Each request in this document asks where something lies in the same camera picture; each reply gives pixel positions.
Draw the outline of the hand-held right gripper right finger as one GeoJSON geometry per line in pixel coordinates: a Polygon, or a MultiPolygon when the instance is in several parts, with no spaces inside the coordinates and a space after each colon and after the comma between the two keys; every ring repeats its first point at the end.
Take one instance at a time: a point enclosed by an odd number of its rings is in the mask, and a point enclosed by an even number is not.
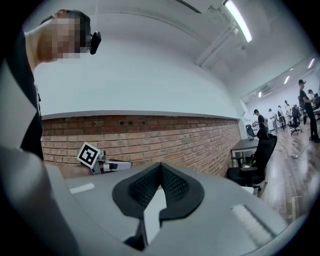
{"type": "Polygon", "coordinates": [[[147,247],[150,256],[242,256],[257,250],[254,235],[264,227],[272,237],[288,226],[281,215],[237,183],[178,166],[198,180],[204,198],[188,217],[164,221],[147,247]]]}

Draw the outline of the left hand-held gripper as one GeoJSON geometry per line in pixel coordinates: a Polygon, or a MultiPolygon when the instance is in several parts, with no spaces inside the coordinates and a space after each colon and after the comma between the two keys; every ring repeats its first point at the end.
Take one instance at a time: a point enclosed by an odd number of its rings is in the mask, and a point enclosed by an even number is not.
{"type": "MultiPolygon", "coordinates": [[[[102,174],[103,167],[100,163],[105,161],[106,153],[104,150],[100,150],[88,142],[84,142],[81,149],[78,152],[77,160],[84,166],[88,167],[93,175],[102,174]]],[[[127,170],[132,167],[132,163],[129,161],[105,161],[105,172],[117,172],[127,170]]]]}

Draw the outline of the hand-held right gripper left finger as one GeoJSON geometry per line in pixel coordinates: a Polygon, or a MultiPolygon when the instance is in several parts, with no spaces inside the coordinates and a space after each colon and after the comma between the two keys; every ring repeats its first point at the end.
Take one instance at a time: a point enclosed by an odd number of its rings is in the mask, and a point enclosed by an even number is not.
{"type": "Polygon", "coordinates": [[[75,238],[75,255],[147,255],[125,242],[141,230],[139,219],[124,215],[112,191],[122,179],[136,174],[110,174],[64,179],[57,166],[47,164],[52,196],[75,238]]]}

